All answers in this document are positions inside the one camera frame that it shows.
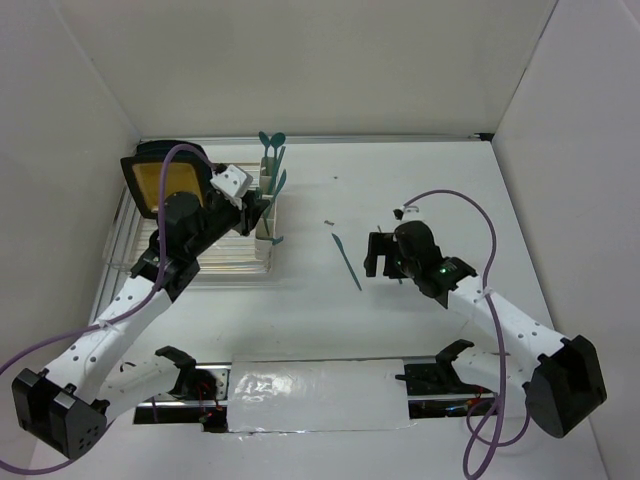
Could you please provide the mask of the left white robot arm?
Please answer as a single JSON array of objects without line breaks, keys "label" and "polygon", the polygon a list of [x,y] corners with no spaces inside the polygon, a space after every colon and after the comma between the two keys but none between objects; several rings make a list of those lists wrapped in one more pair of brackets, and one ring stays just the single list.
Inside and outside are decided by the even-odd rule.
[{"label": "left white robot arm", "polygon": [[249,235],[268,206],[253,191],[233,197],[215,191],[205,201],[188,192],[170,195],[147,250],[112,303],[90,326],[69,333],[73,342],[57,358],[39,371],[23,369],[12,381],[19,426],[75,461],[137,403],[157,393],[193,394],[196,362],[171,346],[129,371],[114,368],[192,282],[199,256],[230,231]]}]

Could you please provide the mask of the teal spoon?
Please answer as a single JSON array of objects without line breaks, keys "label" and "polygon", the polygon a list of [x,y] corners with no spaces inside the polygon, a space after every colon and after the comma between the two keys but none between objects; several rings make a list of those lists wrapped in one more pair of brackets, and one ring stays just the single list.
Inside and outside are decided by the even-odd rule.
[{"label": "teal spoon", "polygon": [[280,166],[281,153],[284,152],[284,144],[286,142],[286,134],[283,132],[275,133],[270,139],[270,145],[273,148],[274,162],[271,170],[270,183],[268,193],[272,194],[275,189],[278,169]]},{"label": "teal spoon", "polygon": [[264,154],[263,154],[263,157],[262,157],[262,163],[264,165],[264,173],[267,174],[268,170],[269,170],[268,165],[269,165],[269,159],[270,159],[269,149],[271,148],[271,138],[264,131],[259,131],[258,132],[258,137],[259,137],[259,140],[260,140],[262,146],[264,147]]}]

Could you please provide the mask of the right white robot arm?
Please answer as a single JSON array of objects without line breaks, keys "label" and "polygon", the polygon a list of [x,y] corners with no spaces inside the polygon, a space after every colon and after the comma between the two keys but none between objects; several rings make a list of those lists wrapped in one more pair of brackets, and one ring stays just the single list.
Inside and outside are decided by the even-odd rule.
[{"label": "right white robot arm", "polygon": [[606,401],[598,355],[587,338],[569,339],[483,290],[470,265],[442,255],[423,222],[370,233],[367,276],[375,276],[378,258],[385,260],[384,276],[412,280],[423,295],[503,342],[512,404],[550,436],[565,437]]}]

